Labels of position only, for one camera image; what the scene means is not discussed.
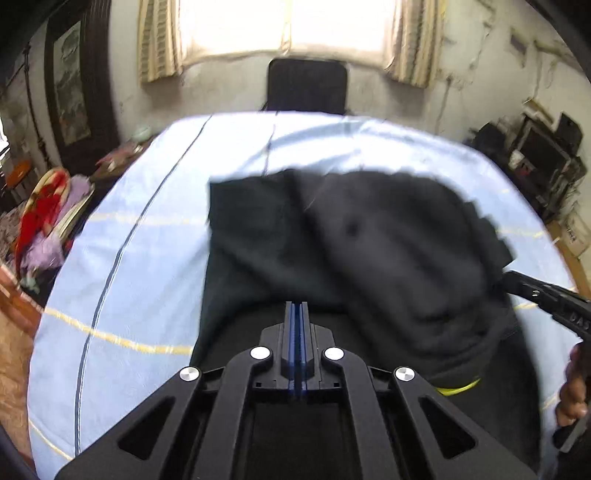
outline curtain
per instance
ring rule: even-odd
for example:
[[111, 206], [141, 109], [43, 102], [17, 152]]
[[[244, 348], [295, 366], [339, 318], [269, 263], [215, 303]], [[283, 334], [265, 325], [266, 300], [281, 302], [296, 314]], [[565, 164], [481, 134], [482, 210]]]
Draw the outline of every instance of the curtain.
[[[393, 80], [427, 87], [439, 61], [443, 2], [142, 0], [140, 78], [145, 82], [177, 74], [180, 66], [213, 56], [266, 51], [366, 65]], [[155, 21], [156, 12], [165, 25]], [[154, 48], [154, 55], [153, 38], [170, 43]]]
[[142, 82], [153, 82], [183, 71], [179, 52], [179, 1], [141, 0], [138, 68]]

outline purple cloth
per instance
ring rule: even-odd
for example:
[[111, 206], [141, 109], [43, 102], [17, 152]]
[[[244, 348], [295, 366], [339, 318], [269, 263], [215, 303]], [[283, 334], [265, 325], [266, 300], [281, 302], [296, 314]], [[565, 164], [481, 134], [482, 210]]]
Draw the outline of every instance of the purple cloth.
[[[89, 191], [90, 182], [85, 176], [74, 175], [70, 179], [70, 193], [57, 216], [56, 225]], [[59, 237], [54, 232], [50, 233], [48, 237], [38, 232], [27, 249], [27, 253], [24, 255], [22, 267], [26, 268], [27, 271], [33, 268], [47, 270], [49, 268], [61, 267], [64, 262], [64, 252], [61, 249]]]
[[60, 210], [60, 214], [57, 216], [56, 225], [70, 209], [79, 201], [81, 201], [90, 192], [90, 182], [84, 175], [74, 175], [70, 179], [70, 193], [64, 203], [64, 206]]

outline blue bedsheet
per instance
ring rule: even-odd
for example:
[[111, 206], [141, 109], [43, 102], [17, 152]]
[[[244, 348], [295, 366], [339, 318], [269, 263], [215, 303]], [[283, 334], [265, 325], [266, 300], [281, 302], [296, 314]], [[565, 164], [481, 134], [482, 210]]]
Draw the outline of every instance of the blue bedsheet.
[[[369, 118], [265, 112], [178, 121], [89, 218], [41, 319], [28, 413], [42, 480], [188, 363], [207, 266], [209, 180], [288, 167], [433, 177], [493, 220], [517, 257], [511, 269], [573, 287], [537, 215], [470, 148]], [[514, 304], [538, 367], [549, 459], [556, 394], [577, 339], [533, 304]]]

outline silver screw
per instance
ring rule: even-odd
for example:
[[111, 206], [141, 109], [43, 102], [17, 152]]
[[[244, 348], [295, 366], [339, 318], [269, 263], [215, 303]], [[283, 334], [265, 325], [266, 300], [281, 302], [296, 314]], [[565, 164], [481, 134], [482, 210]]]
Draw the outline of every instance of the silver screw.
[[340, 348], [332, 346], [324, 351], [324, 356], [329, 360], [340, 360], [345, 356], [345, 352]]
[[195, 367], [185, 367], [178, 374], [185, 382], [192, 382], [199, 378], [199, 369]]
[[403, 382], [410, 382], [414, 378], [414, 370], [409, 367], [399, 367], [394, 372], [394, 375]]
[[256, 360], [264, 360], [271, 354], [271, 351], [266, 346], [256, 346], [251, 350], [251, 357]]

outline black garment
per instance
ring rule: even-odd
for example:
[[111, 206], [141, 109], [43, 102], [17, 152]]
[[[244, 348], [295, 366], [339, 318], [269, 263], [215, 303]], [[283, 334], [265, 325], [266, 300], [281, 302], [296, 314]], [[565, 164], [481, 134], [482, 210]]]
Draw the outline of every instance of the black garment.
[[191, 364], [225, 365], [282, 322], [286, 300], [307, 301], [368, 365], [408, 365], [438, 387], [482, 378], [452, 401], [537, 467], [535, 372], [495, 287], [511, 254], [473, 205], [407, 174], [284, 171], [212, 184], [209, 220]]

